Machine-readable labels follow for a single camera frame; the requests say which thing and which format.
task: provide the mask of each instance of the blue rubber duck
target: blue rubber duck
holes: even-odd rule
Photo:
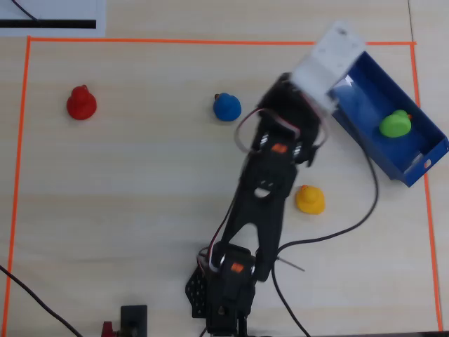
[[[235,121],[241,114],[240,101],[228,93],[216,94],[213,111],[220,121]]]

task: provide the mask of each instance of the orange tape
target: orange tape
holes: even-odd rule
[[[244,40],[189,40],[189,39],[108,39],[103,37],[76,38],[76,37],[32,37],[32,41],[40,42],[122,42],[133,44],[217,44],[240,46],[312,46],[314,41],[244,41]],[[411,46],[414,41],[371,41],[369,46]]]
[[[415,101],[418,106],[420,102],[420,89],[418,86],[418,76],[416,70],[415,45],[410,45],[410,57],[412,58],[412,74],[413,86],[415,87]],[[443,331],[443,315],[441,314],[441,298],[440,298],[440,284],[438,278],[438,264],[436,262],[436,247],[434,234],[434,219],[432,218],[432,205],[430,199],[429,176],[424,174],[424,189],[426,192],[426,206],[427,206],[427,222],[429,223],[429,239],[430,239],[430,256],[432,261],[432,277],[434,279],[434,297],[435,297],[435,311],[436,321],[438,323],[438,330]]]
[[[9,240],[9,255],[8,255],[8,271],[12,272],[13,257],[14,257],[14,243],[15,243],[15,228],[18,209],[18,195],[20,182],[20,162],[22,157],[22,136],[23,124],[25,118],[25,102],[27,97],[27,82],[29,70],[29,55],[32,41],[40,42],[122,42],[122,43],[141,43],[141,44],[215,44],[215,45],[243,45],[243,46],[311,46],[314,41],[225,41],[225,40],[184,40],[184,39],[106,39],[106,38],[53,38],[53,37],[27,37],[27,47],[25,51],[25,66],[22,80],[22,99],[20,102],[20,117],[18,130],[17,154],[15,159],[15,180],[14,180],[14,195],[13,195],[13,213],[11,217],[11,236]],[[371,41],[367,43],[369,46],[410,46],[410,54],[412,58],[413,83],[415,85],[416,103],[420,105],[419,90],[417,85],[417,72],[415,62],[415,45],[414,41]],[[438,320],[438,329],[443,330],[443,323],[441,319],[441,306],[439,297],[438,285],[438,269],[436,265],[436,250],[434,241],[434,227],[431,215],[430,189],[427,174],[424,175],[424,186],[426,189],[427,200],[427,215],[429,220],[429,235],[431,245],[432,270],[434,276],[434,293],[436,316]],[[11,279],[6,279],[6,291],[3,313],[3,324],[1,326],[1,337],[6,337],[9,300],[11,294]]]
[[[20,160],[22,159],[23,118],[25,116],[25,99],[27,97],[30,47],[31,47],[31,38],[27,37],[27,48],[25,50],[25,66],[23,69],[23,80],[22,80],[22,100],[20,101],[19,134],[18,134],[18,139],[17,139],[17,154],[15,157],[13,215],[11,216],[11,235],[9,238],[9,255],[8,255],[8,271],[9,272],[12,272],[12,270],[13,270],[15,221],[17,218],[17,206],[18,206],[18,197],[19,197]],[[11,279],[9,277],[7,277],[6,278],[5,303],[4,303],[4,310],[3,310],[3,324],[1,325],[1,337],[6,337],[6,327],[8,324],[10,292],[11,292]]]

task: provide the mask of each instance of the rubber duck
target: rubber duck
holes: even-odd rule
[[[379,125],[379,131],[388,138],[405,136],[412,129],[412,117],[404,110],[396,110],[385,117]]]
[[[67,111],[74,119],[80,121],[90,118],[97,109],[97,100],[89,92],[87,86],[77,86],[67,101]]]
[[[296,193],[296,206],[307,214],[323,213],[326,208],[323,191],[314,186],[301,186]]]
[[[213,111],[220,121],[235,121],[241,114],[240,101],[228,93],[214,96]]]

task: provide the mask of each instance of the blue box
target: blue box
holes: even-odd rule
[[[335,119],[354,138],[342,114],[347,115],[370,157],[390,179],[410,187],[449,151],[444,133],[366,52],[331,95],[339,100]],[[388,138],[379,125],[395,110],[412,116],[412,129],[405,136]]]

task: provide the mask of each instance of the green rubber duck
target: green rubber duck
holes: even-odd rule
[[[405,136],[412,129],[410,119],[411,116],[404,110],[396,110],[380,123],[380,133],[388,138]]]

